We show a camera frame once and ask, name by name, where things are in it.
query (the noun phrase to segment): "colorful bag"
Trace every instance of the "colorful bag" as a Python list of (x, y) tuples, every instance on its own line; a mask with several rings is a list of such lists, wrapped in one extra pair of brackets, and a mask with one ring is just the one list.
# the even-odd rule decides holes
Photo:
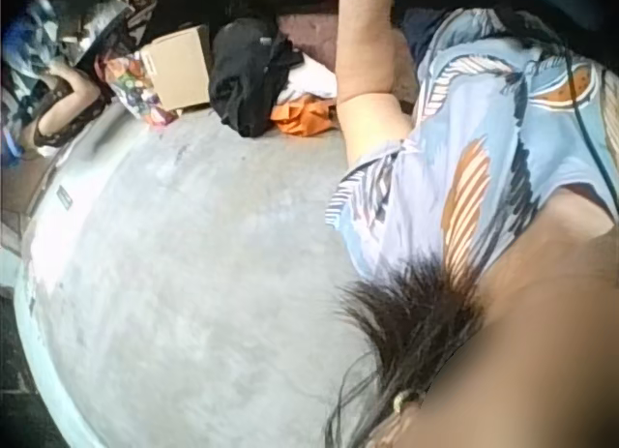
[(152, 126), (166, 126), (178, 118), (175, 112), (163, 109), (139, 51), (107, 60), (104, 78), (121, 103), (138, 119)]

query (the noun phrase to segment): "person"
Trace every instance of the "person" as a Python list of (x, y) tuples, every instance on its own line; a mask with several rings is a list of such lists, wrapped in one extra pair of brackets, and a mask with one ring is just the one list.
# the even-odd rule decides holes
[(524, 11), (419, 13), (411, 118), (391, 8), (339, 1), (327, 222), (375, 368), (326, 446), (619, 446), (618, 77)]
[(61, 60), (53, 60), (41, 79), (50, 91), (19, 134), (19, 144), (26, 151), (64, 146), (106, 106), (100, 88)]

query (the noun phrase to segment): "black cloth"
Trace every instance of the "black cloth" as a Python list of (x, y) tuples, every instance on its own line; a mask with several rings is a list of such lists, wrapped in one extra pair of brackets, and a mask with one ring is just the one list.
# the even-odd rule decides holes
[(241, 18), (224, 26), (213, 41), (211, 106), (241, 136), (256, 137), (272, 125), (270, 116), (303, 54), (275, 22)]

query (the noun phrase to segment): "clothing pile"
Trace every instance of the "clothing pile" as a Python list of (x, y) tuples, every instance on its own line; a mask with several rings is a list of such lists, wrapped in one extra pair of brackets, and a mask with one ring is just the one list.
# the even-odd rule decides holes
[(241, 136), (257, 137), (274, 124), (309, 136), (333, 127), (335, 75), (293, 47), (275, 22), (239, 18), (213, 41), (211, 106)]

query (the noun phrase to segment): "white cloth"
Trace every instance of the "white cloth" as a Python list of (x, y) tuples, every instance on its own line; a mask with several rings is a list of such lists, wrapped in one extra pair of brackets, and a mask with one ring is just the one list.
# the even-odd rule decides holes
[(303, 53), (303, 64), (290, 70), (288, 83), (278, 96), (278, 105), (298, 100), (307, 93), (318, 98), (338, 95), (336, 75)]

